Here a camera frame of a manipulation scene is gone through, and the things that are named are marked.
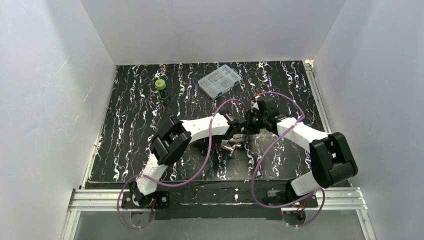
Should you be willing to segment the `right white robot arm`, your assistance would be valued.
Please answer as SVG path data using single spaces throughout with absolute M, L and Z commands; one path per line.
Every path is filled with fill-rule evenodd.
M 246 114 L 251 133 L 262 129 L 285 138 L 305 149 L 311 170 L 285 185 L 283 198 L 294 201 L 318 189 L 327 189 L 358 174 L 358 167 L 346 137 L 340 132 L 316 130 L 294 117 L 281 114 L 271 96 L 252 99 Z

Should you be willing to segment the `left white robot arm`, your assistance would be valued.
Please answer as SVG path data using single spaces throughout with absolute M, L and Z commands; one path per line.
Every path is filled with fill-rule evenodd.
M 160 181 L 168 168 L 180 160 L 188 146 L 200 140 L 207 140 L 205 159 L 200 169 L 183 183 L 173 184 L 174 188 L 192 182 L 206 167 L 213 145 L 223 140 L 230 140 L 233 135 L 246 133 L 248 120 L 244 116 L 233 116 L 229 111 L 215 112 L 212 116 L 180 120 L 170 116 L 159 127 L 157 134 L 151 139 L 150 153 L 141 175 L 128 182 L 134 202 L 142 207 L 147 200 L 155 198 L 154 193 L 159 185 L 168 187 Z

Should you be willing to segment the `red weekly pill organizer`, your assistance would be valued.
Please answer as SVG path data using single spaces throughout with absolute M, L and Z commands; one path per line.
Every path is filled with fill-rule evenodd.
M 212 150 L 220 150 L 222 148 L 222 144 L 221 143 L 212 143 L 211 144 L 211 149 Z

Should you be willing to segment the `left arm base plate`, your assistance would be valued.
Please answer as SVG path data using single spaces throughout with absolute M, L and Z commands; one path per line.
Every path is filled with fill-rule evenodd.
M 170 192 L 156 191 L 148 196 L 134 193 L 132 190 L 125 191 L 122 196 L 120 208 L 130 210 L 131 221 L 135 226 L 142 226 L 142 217 L 146 217 L 147 224 L 155 219 L 156 210 L 167 209 L 170 206 Z

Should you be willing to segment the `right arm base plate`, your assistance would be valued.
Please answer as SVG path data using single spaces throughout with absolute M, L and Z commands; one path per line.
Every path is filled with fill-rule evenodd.
M 267 192 L 267 196 L 262 198 L 263 203 L 269 207 L 283 206 L 291 210 L 282 210 L 285 224 L 294 228 L 300 228 L 309 225 L 314 221 L 322 211 L 323 204 L 318 205 L 316 192 L 310 192 L 302 196 L 295 195 L 291 191 L 273 191 Z M 307 220 L 306 208 L 318 207 L 313 217 Z

